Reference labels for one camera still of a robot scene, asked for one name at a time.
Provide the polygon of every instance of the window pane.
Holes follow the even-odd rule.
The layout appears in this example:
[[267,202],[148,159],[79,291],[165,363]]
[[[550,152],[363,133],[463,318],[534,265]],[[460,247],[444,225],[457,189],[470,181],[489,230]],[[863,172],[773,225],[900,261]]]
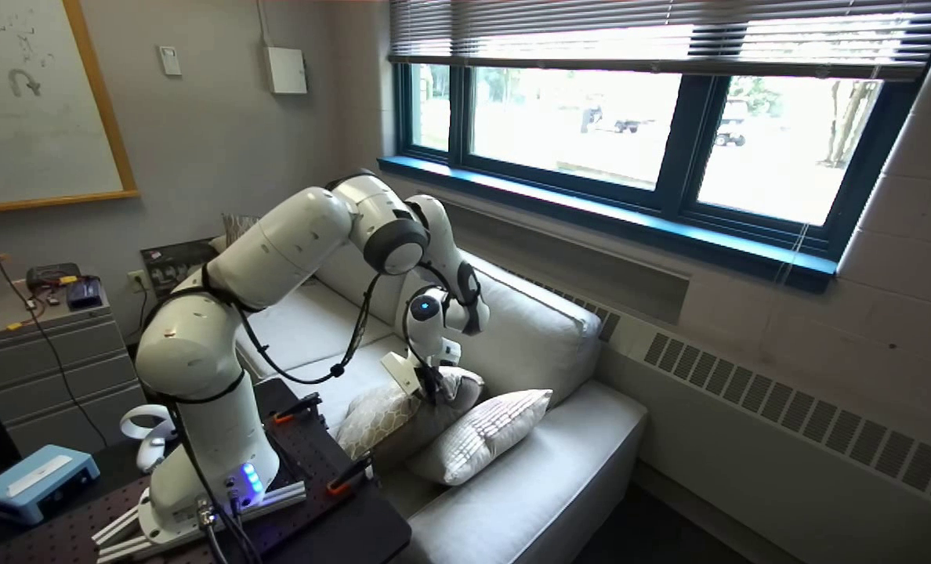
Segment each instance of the window pane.
[[451,70],[410,65],[410,144],[450,152]]
[[682,75],[477,70],[470,152],[652,191],[677,89]]
[[735,79],[702,205],[821,225],[882,81]]

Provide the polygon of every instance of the floor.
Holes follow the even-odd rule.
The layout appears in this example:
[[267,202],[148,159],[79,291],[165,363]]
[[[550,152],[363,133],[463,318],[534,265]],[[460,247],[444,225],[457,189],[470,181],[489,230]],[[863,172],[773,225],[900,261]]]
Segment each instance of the floor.
[[632,485],[578,564],[746,564],[746,557]]

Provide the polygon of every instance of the electrical outlet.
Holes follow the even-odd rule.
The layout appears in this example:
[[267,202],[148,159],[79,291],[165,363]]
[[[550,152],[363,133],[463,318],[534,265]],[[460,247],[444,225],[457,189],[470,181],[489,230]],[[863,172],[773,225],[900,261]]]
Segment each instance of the electrical outlet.
[[130,284],[132,284],[135,291],[148,291],[148,276],[144,276],[144,269],[130,269],[126,280],[130,280]]

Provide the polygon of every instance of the window blind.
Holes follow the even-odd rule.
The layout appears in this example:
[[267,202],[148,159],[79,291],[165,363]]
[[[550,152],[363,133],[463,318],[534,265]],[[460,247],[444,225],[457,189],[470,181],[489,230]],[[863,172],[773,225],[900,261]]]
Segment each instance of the window blind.
[[393,0],[393,56],[916,79],[931,0]]

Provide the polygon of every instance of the blue device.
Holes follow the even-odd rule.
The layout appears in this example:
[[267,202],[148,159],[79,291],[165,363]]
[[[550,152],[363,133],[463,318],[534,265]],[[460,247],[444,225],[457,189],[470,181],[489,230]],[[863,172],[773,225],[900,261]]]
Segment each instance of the blue device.
[[85,450],[45,446],[0,474],[0,516],[40,522],[101,477]]

